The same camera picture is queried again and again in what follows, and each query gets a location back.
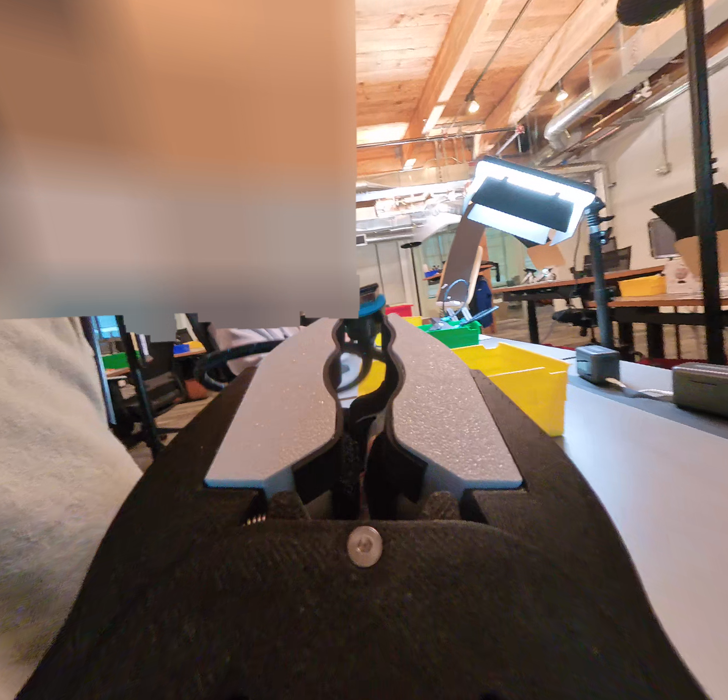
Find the green plastic bin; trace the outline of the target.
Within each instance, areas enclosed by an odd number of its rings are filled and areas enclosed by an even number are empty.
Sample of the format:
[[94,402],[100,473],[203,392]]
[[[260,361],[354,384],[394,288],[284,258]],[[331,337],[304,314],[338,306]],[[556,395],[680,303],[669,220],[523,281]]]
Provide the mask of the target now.
[[435,324],[422,324],[417,328],[431,335],[449,349],[477,346],[480,343],[480,323],[447,323],[448,328],[436,328]]

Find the bright led light panel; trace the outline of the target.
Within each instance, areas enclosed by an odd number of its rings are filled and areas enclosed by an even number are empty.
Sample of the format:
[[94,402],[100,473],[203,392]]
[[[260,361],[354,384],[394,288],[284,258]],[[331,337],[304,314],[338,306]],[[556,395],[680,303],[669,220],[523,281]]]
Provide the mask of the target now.
[[573,237],[584,217],[597,217],[604,208],[588,183],[484,157],[466,190],[463,217],[531,245],[556,245]]

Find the black floor lamp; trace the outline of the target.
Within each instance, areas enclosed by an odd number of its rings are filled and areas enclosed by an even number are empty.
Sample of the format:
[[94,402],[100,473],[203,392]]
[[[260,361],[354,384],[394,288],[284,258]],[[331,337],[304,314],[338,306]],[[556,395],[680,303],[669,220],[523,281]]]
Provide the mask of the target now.
[[419,254],[422,242],[417,240],[406,241],[401,244],[400,250],[403,255],[403,262],[408,264],[408,275],[411,276],[411,290],[414,294],[414,305],[417,306],[417,312],[420,316],[426,316],[425,308],[426,296],[423,294],[423,284],[425,281],[422,257]]

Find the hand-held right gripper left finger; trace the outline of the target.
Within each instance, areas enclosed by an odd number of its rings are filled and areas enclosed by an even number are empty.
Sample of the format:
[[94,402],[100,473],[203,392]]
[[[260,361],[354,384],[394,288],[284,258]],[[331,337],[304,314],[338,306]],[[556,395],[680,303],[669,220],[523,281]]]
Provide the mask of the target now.
[[339,321],[321,318],[259,363],[205,476],[217,488],[292,491],[294,470],[331,445],[339,403],[325,383]]

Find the white flat panel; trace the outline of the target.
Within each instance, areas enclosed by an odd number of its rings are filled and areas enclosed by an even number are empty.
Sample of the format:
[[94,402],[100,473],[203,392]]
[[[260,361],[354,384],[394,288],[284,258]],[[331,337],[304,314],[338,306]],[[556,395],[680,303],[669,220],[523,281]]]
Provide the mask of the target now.
[[468,305],[475,289],[473,284],[478,278],[480,264],[484,260],[481,246],[484,233],[485,225],[472,221],[466,215],[462,216],[441,275],[436,307],[438,302],[443,304],[446,301],[447,289],[457,283],[469,286],[468,295],[459,302],[460,305]]

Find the long wooden workbench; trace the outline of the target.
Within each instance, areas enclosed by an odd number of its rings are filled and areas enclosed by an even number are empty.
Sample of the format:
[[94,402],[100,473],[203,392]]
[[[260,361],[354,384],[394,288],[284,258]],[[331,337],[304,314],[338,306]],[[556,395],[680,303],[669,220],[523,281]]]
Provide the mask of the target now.
[[[593,291],[593,277],[569,278],[536,282],[527,285],[496,287],[494,297],[504,302],[525,302],[529,340],[541,342],[537,307],[541,302],[569,301]],[[666,325],[705,325],[707,307],[702,293],[664,293],[653,295],[617,295],[608,303],[608,317],[620,326],[619,334],[626,344],[633,345],[634,324],[647,326],[649,353],[663,355],[663,328]]]

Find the black rectangular box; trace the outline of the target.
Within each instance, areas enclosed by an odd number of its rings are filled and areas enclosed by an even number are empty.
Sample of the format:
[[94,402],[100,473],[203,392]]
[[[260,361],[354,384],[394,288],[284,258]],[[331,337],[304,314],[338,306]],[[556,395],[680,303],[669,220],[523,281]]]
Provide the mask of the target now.
[[727,366],[687,362],[673,367],[671,373],[676,406],[727,418]]

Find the white and blue tools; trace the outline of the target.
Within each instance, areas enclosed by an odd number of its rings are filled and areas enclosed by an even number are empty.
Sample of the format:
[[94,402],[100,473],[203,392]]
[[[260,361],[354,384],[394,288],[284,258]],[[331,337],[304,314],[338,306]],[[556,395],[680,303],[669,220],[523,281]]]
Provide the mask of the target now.
[[[446,299],[447,302],[445,304],[438,302],[438,308],[441,309],[442,314],[444,316],[447,315],[447,309],[454,310],[456,308],[456,306],[458,305],[458,303],[462,300],[462,298],[464,298],[466,295],[468,295],[469,286],[461,284],[461,283],[457,283],[457,284],[451,285],[447,290],[448,290],[448,292],[446,294],[448,296]],[[469,315],[478,316],[479,313],[477,315],[475,315],[474,312],[472,312],[470,310],[471,300],[472,300],[472,297],[470,298],[468,306],[467,306]],[[480,323],[481,332],[495,333],[494,312],[497,308],[498,308],[498,306],[494,305],[494,303],[493,303],[492,309],[490,309],[487,312],[481,312],[480,316],[477,319],[475,319],[475,321],[478,321]]]

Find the small dark cube box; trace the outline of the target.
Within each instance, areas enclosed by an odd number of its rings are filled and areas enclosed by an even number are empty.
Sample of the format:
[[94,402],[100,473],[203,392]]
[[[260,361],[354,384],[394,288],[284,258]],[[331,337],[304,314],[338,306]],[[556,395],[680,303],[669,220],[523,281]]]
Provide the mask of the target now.
[[620,353],[598,344],[579,346],[575,350],[578,377],[592,384],[620,382]]

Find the braided hdmi cable green plugs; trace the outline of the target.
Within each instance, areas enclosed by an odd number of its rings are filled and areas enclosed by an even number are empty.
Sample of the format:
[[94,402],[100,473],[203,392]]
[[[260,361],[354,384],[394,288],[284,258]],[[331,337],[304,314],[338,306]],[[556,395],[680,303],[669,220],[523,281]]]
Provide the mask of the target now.
[[330,387],[339,386],[339,322],[323,319],[282,341],[237,346],[208,354],[196,368],[196,378],[208,389],[219,388],[208,377],[220,365],[239,376],[245,368],[259,367],[250,383],[248,399],[241,402],[231,431],[253,442],[308,441],[323,444],[333,439],[337,398]]

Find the thin black light stand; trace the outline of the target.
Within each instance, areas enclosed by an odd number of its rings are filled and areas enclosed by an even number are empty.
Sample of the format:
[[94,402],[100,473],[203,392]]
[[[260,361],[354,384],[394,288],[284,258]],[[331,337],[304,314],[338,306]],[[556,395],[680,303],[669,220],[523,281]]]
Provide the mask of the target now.
[[588,244],[590,251],[591,271],[593,278],[593,296],[596,304],[596,317],[599,333],[599,343],[602,347],[615,350],[612,321],[609,313],[609,291],[606,287],[604,259],[602,254],[603,234],[600,217],[605,203],[596,196],[585,208],[584,218],[588,227]]

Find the black office chair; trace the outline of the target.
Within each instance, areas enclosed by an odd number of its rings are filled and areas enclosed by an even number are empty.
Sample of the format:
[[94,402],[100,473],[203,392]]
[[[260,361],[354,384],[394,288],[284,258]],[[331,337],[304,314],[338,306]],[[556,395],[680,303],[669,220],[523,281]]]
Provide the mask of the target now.
[[123,396],[118,383],[110,385],[115,418],[111,430],[125,448],[140,443],[150,446],[151,425],[156,425],[160,415],[180,404],[187,395],[175,369],[173,342],[152,342],[148,349],[151,360],[140,367],[142,396],[132,373],[127,375],[132,383],[132,395]]
[[[631,265],[631,247],[614,248],[602,251],[602,265],[604,273],[609,274],[615,271],[626,271]],[[552,314],[552,320],[556,323],[575,326],[579,329],[582,337],[590,336],[591,343],[597,343],[595,330],[598,328],[598,313],[595,307],[591,308],[582,305],[576,307],[571,304],[574,298],[578,298],[582,303],[590,301],[594,298],[593,282],[586,282],[585,279],[593,276],[593,268],[591,257],[585,257],[585,270],[577,279],[577,283],[571,286],[568,296],[566,297],[567,306]]]

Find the yellow storage bin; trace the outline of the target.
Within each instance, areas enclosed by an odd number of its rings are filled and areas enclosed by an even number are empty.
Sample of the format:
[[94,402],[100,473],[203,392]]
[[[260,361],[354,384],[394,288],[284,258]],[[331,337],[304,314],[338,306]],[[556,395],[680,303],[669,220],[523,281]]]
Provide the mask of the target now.
[[651,274],[618,281],[621,298],[648,298],[667,293],[667,281],[662,274]]

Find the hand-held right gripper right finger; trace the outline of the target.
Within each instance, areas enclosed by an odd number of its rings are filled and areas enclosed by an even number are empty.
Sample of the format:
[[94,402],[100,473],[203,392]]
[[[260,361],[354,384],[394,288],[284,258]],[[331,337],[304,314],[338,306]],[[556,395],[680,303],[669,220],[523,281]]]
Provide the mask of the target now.
[[521,488],[521,473],[465,362],[400,316],[387,323],[388,352],[401,374],[391,401],[392,440],[414,457],[414,491]]

